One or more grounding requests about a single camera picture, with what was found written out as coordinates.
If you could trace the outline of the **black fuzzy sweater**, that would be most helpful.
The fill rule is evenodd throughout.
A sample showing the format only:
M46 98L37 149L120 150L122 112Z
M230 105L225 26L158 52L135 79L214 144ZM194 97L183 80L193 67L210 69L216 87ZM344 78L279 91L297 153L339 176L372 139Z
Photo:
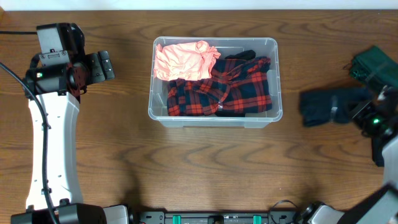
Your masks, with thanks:
M241 53L235 54L235 55L229 55L226 56L225 59L239 59L239 60L251 60L256 57L256 53L253 50L246 50ZM223 111L221 107L219 107L219 110L215 113L216 116L218 117L245 117L244 113L235 113L235 112L227 112Z

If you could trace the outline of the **black garment with tape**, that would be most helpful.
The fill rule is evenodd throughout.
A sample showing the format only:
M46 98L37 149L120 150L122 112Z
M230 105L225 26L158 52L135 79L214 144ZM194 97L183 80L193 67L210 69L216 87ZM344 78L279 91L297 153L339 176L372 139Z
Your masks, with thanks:
M350 123L349 107L372 98L369 90L360 87L303 92L299 103L303 125L309 128L326 123Z

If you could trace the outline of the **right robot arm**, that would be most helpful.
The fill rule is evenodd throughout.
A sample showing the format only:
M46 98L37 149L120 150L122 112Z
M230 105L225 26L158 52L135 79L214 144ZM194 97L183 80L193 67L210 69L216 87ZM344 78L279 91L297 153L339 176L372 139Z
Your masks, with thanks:
M362 88L309 91L302 103L320 107L330 120L352 121L371 140L372 160L383 167L383 182L353 208L342 212L323 202L312 203L298 217L301 223L389 223L397 220L397 89L384 86L374 101Z

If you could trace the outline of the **red navy plaid shirt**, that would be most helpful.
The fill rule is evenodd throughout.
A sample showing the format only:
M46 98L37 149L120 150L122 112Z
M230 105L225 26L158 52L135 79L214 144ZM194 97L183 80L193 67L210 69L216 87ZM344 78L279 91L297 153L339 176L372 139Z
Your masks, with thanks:
M269 57L217 60L212 77L199 81L173 80L168 84L169 116L242 116L272 109L267 72Z

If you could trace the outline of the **pink shirt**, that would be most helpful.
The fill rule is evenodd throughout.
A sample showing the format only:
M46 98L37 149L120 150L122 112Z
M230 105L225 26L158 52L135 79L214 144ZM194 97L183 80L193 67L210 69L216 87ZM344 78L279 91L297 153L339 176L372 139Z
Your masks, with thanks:
M155 48L154 76L159 80L199 81L211 78L211 71L221 54L216 47L201 40Z

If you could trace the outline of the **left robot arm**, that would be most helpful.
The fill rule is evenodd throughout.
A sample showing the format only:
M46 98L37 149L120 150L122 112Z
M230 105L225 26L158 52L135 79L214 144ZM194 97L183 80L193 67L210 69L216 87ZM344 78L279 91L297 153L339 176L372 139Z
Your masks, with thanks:
M34 148L32 181L24 213L11 223L129 223L127 206L83 201L76 170L76 122L88 85L114 78L109 53L86 54L85 36L74 23L37 26L41 52L24 78Z

